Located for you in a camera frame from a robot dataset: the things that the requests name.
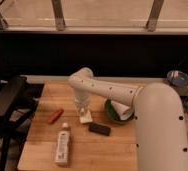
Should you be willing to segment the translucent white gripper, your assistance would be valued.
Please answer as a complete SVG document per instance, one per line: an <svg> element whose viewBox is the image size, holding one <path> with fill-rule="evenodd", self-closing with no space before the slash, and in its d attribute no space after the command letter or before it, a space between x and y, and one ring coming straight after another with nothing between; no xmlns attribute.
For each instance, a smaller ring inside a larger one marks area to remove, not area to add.
<svg viewBox="0 0 188 171"><path fill-rule="evenodd" d="M74 102L79 115L85 115L88 112L89 94L84 91L76 91L74 93Z"/></svg>

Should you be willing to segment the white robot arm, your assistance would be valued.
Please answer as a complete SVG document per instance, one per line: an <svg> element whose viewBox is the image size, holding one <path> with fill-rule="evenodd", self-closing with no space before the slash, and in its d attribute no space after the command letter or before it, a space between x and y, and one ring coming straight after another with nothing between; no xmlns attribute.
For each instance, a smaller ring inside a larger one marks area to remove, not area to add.
<svg viewBox="0 0 188 171"><path fill-rule="evenodd" d="M188 171L188 139L178 93L164 83L147 86L99 81L89 68L68 79L78 100L93 93L135 112L138 171Z"/></svg>

